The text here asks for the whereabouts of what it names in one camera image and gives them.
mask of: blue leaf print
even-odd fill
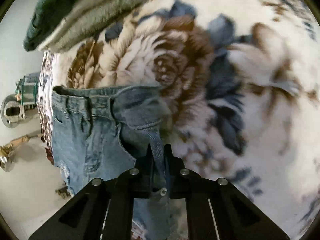
[[[234,24],[223,14],[209,22],[208,32],[216,48],[228,46],[234,40]]]
[[[302,6],[303,6],[306,10],[309,9],[308,5],[304,2],[304,0],[300,0],[300,2],[301,2],[301,4],[302,4]]]
[[[254,187],[260,182],[261,182],[261,179],[259,177],[252,177],[248,183],[248,187]]]
[[[315,200],[313,200],[311,203],[310,203],[310,206],[309,206],[309,211],[301,218],[300,221],[304,221],[304,220],[307,220],[310,218],[310,216],[312,215],[312,213],[316,210],[316,208],[318,207],[320,203],[320,196],[318,195],[316,197]]]
[[[193,18],[196,18],[197,13],[196,13],[196,9],[192,5],[188,3],[184,3],[180,0],[175,0],[170,11],[168,11],[167,9],[157,10],[152,14],[145,15],[144,17],[142,17],[138,21],[138,24],[141,24],[143,21],[155,15],[161,16],[162,18],[169,20],[170,18],[184,16],[184,15],[191,15]]]
[[[287,6],[289,6],[294,12],[296,12],[296,8],[288,2],[288,0],[281,0],[284,4],[286,4]]]
[[[240,114],[242,111],[241,94],[238,93],[241,84],[235,80],[236,74],[228,61],[227,54],[217,57],[210,66],[211,76],[206,86],[206,100],[208,106],[216,112],[216,117],[210,121],[223,139],[226,147],[235,154],[243,153],[246,146],[241,136],[244,128]]]
[[[204,152],[204,157],[205,157],[206,159],[210,159],[210,158],[212,158],[212,156],[213,156],[213,151],[208,148],[208,149]]]
[[[105,33],[106,42],[109,42],[113,39],[118,38],[122,29],[123,29],[123,24],[121,22],[116,22],[110,28],[107,28]]]
[[[310,34],[309,34],[309,37],[310,37],[311,39],[313,39],[314,41],[316,40],[316,36],[315,36],[315,33],[314,33],[314,32],[310,33]]]
[[[169,17],[173,18],[178,16],[184,16],[184,15],[191,15],[193,16],[193,18],[196,18],[197,16],[196,9],[190,4],[184,3],[180,0],[175,0],[170,10]]]
[[[261,189],[255,189],[253,192],[252,192],[253,195],[256,195],[256,196],[259,196],[259,195],[262,195],[263,194],[263,191]]]
[[[246,167],[241,170],[238,170],[236,171],[236,174],[232,178],[229,178],[229,181],[232,184],[239,183],[244,179],[246,179],[251,174],[251,171],[252,171],[251,167]]]
[[[308,22],[303,22],[303,24],[304,24],[305,26],[309,27],[309,28],[312,28],[311,24],[308,23]]]
[[[222,48],[215,48],[216,51],[215,51],[215,56],[216,58],[219,58],[219,57],[222,57],[222,56],[225,56],[228,54],[228,50],[224,47]]]

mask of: brown flower print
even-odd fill
[[[194,25],[191,16],[168,20],[163,31],[158,39],[165,42],[156,50],[166,53],[154,60],[153,72],[162,86],[161,96],[172,112],[173,123],[182,126],[194,119],[191,106],[204,100],[214,50],[207,33]]]
[[[260,0],[263,6],[270,6],[275,17],[273,21],[279,22],[283,18],[293,20],[293,15],[300,18],[305,30],[311,39],[316,40],[314,24],[314,17],[303,0]]]
[[[50,103],[46,91],[50,90],[52,87],[52,60],[53,54],[49,51],[44,53],[44,59],[41,66],[40,78],[39,78],[39,88],[38,88],[38,98],[37,98],[37,108],[41,123],[41,140],[46,143],[47,147],[45,151],[47,153],[47,159],[54,165],[54,159],[52,156],[51,138],[52,138],[52,115],[48,115],[47,112],[51,112],[48,107]]]
[[[68,71],[67,86],[75,89],[92,88],[102,79],[98,59],[103,50],[103,42],[93,38],[82,44]]]
[[[286,137],[279,150],[283,154],[290,146],[291,115],[302,91],[291,69],[292,52],[285,39],[267,25],[256,23],[252,44],[232,44],[229,60],[243,79],[244,106],[251,106],[244,111],[247,136],[261,135],[271,121],[280,123]]]

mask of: patterned fabric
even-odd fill
[[[52,137],[52,109],[51,109],[51,93],[52,93],[52,59],[53,54],[46,51],[42,61],[37,107],[41,123],[42,141],[46,143],[45,151],[47,159],[54,165],[52,156],[51,137]]]
[[[128,14],[146,0],[82,0],[70,15],[62,19],[49,41],[40,44],[54,52],[68,51],[84,38],[101,31],[118,18]]]
[[[39,0],[23,41],[24,49],[36,49],[54,31],[76,2],[77,0]]]
[[[150,0],[44,61],[52,85],[161,85],[164,143],[202,177],[228,178],[296,240],[320,209],[319,36],[303,0]],[[148,228],[132,230],[145,239]],[[169,239],[186,231],[181,219]]]

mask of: jeans pocket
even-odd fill
[[[121,149],[132,159],[132,160],[136,160],[136,158],[134,157],[134,155],[136,154],[136,152],[138,151],[138,149],[130,144],[130,143],[126,143],[124,140],[122,140],[122,136],[121,136],[121,132],[122,132],[122,124],[119,123],[118,127],[117,127],[118,131],[117,131],[117,139],[119,142],[119,145],[121,147]]]
[[[53,125],[64,124],[66,122],[67,117],[67,110],[62,109],[56,106],[52,106],[52,115],[53,115]]]

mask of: belt loop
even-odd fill
[[[107,101],[107,107],[108,107],[108,112],[109,112],[109,118],[111,119],[111,121],[113,122],[113,125],[115,127],[115,136],[117,136],[118,125],[117,125],[116,119],[112,113],[112,107],[113,107],[114,101],[115,101],[114,96],[109,96],[108,101]]]
[[[70,114],[68,111],[68,97],[64,96],[62,97],[62,101],[63,101],[63,113],[66,119],[70,118]]]
[[[161,140],[159,126],[149,127],[142,130],[142,133],[148,136],[152,150],[153,159],[160,173],[160,177],[166,179],[164,168],[164,146]]]
[[[88,122],[91,119],[91,111],[89,111],[89,100],[87,98],[84,98],[83,101],[81,101],[81,114],[84,117],[84,119],[86,120],[86,122]]]

